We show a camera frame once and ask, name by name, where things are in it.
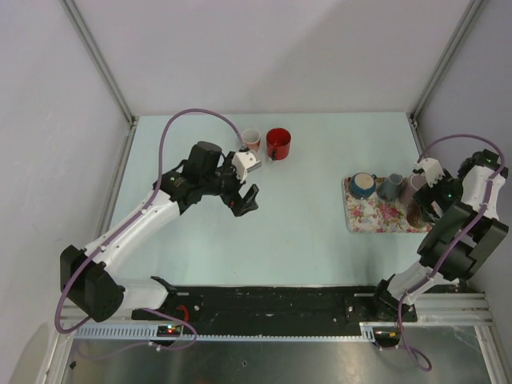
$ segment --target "pink cup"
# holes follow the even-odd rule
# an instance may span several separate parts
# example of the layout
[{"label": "pink cup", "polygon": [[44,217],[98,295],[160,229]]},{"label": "pink cup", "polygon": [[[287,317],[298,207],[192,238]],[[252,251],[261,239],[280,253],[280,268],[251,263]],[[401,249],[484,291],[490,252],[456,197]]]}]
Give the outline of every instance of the pink cup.
[{"label": "pink cup", "polygon": [[262,136],[256,130],[244,130],[242,132],[242,140],[250,150],[259,151],[259,145],[262,143]]}]

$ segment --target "cup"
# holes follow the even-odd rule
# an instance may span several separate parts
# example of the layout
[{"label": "cup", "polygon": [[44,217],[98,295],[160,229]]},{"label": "cup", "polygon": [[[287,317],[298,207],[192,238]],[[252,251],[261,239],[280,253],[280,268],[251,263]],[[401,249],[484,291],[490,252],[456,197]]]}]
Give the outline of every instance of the cup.
[{"label": "cup", "polygon": [[254,152],[258,152],[259,145],[262,142],[262,136],[256,130],[249,129],[242,132],[242,140],[247,148]]},{"label": "cup", "polygon": [[392,202],[402,190],[403,177],[400,174],[390,174],[377,188],[377,196],[385,202]]},{"label": "cup", "polygon": [[422,217],[422,210],[415,200],[407,206],[406,220],[413,228],[421,229],[425,226],[425,222]]},{"label": "cup", "polygon": [[408,207],[414,201],[414,194],[426,184],[426,178],[422,174],[412,174],[406,180],[406,183],[398,196],[398,201],[404,207]]},{"label": "cup", "polygon": [[273,128],[266,134],[266,152],[272,160],[283,160],[290,152],[291,134],[284,128]]},{"label": "cup", "polygon": [[366,172],[359,172],[350,178],[349,192],[359,200],[369,198],[375,192],[375,179],[377,176]]}]

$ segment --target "gray mug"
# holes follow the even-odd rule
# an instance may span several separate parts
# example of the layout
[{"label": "gray mug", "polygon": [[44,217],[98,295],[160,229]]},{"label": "gray mug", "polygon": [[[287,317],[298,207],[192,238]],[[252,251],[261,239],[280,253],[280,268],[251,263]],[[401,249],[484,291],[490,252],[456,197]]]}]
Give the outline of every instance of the gray mug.
[{"label": "gray mug", "polygon": [[400,174],[390,174],[377,188],[377,196],[385,202],[392,202],[403,187],[403,177]]}]

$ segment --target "white wall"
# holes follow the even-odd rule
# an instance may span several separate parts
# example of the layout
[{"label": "white wall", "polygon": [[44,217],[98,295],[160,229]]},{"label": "white wall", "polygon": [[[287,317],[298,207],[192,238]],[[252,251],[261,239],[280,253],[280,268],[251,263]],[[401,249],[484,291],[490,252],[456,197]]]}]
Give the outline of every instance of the white wall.
[{"label": "white wall", "polygon": [[469,0],[77,0],[130,108],[411,110]]},{"label": "white wall", "polygon": [[[512,2],[492,0],[428,105],[420,127],[426,142],[446,134],[480,134],[496,142],[512,168]],[[456,171],[483,145],[468,139],[446,142],[432,154]],[[512,226],[512,174],[498,200],[500,221]],[[489,298],[512,360],[512,234],[474,276]]]},{"label": "white wall", "polygon": [[0,52],[0,382],[26,384],[60,252],[92,239],[126,126],[58,1],[0,2]]}]

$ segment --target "metal floor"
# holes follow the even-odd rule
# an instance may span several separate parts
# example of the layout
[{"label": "metal floor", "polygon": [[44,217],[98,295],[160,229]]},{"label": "metal floor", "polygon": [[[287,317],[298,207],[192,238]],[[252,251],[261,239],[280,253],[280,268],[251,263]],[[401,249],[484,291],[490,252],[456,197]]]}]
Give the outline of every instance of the metal floor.
[{"label": "metal floor", "polygon": [[[77,359],[63,383],[337,384],[490,383],[473,327],[409,328],[408,339],[432,361],[430,373],[403,350],[367,342],[198,342],[178,352],[143,347],[101,362]],[[130,342],[84,342],[92,356]]]}]

